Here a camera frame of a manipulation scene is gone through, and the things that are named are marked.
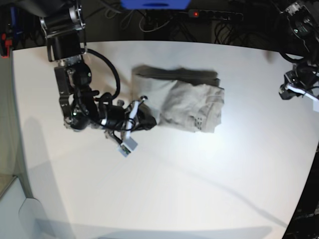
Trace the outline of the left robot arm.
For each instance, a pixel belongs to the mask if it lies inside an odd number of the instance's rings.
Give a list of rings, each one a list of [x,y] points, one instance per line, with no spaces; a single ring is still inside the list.
[[[280,0],[275,5],[279,19],[285,21],[294,38],[305,48],[304,55],[297,59],[288,56],[281,42],[278,52],[292,70],[284,74],[279,96],[282,100],[306,97],[314,103],[319,101],[319,2],[317,0]]]

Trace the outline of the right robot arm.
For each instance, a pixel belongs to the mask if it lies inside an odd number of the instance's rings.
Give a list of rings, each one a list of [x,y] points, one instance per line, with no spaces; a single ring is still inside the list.
[[[121,144],[133,131],[150,130],[155,118],[141,105],[147,99],[141,96],[124,108],[121,102],[113,104],[120,94],[121,83],[114,65],[99,52],[87,48],[85,22],[78,0],[15,0],[16,6],[39,17],[45,36],[47,56],[58,65],[54,69],[59,90],[59,105],[64,124],[74,131],[90,126],[104,130]],[[89,53],[101,59],[115,78],[113,94],[92,90],[92,72],[84,61]]]

